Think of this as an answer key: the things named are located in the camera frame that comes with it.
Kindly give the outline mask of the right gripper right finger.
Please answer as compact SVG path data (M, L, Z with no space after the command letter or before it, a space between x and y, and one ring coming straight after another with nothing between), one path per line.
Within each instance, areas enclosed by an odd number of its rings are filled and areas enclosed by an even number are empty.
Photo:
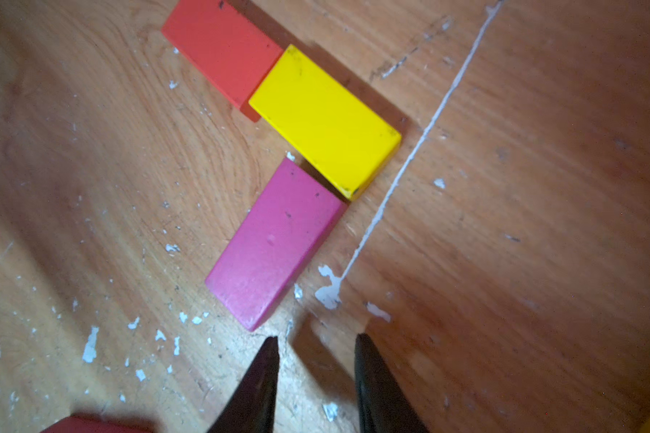
M355 383L361 432L429 432L367 334L356 338Z

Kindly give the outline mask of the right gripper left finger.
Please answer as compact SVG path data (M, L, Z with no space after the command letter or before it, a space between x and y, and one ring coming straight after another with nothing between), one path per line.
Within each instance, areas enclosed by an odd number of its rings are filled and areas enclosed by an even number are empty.
M278 337L267 337L208 432L272 433L279 367Z

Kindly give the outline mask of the magenta block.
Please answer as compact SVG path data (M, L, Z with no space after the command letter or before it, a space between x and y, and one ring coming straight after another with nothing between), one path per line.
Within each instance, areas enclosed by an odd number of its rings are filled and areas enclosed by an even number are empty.
M283 159L205 280L248 331L259 328L347 209Z
M70 416L52 424L42 433L144 433L144 431L103 420Z

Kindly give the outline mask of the magenta block top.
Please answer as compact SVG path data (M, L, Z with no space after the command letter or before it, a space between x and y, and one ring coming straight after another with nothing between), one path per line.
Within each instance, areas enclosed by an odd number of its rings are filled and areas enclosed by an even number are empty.
M259 328L347 209L283 159L205 280L248 331Z

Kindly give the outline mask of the red block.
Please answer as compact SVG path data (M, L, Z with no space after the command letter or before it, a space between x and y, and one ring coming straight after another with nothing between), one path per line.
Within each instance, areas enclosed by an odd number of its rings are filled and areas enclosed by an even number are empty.
M249 120L260 115L249 99L283 48L227 1L181 0L162 34Z

